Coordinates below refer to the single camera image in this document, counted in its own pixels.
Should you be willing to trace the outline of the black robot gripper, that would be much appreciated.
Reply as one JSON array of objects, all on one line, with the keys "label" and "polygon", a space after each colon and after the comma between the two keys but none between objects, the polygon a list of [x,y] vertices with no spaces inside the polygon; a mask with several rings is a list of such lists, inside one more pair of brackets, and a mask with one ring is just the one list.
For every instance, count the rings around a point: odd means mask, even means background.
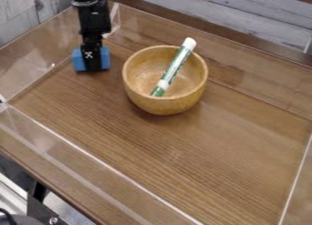
[{"label": "black robot gripper", "polygon": [[111,32],[111,17],[107,0],[72,0],[77,9],[80,24],[79,34],[83,37],[80,46],[87,71],[102,70],[102,35]]}]

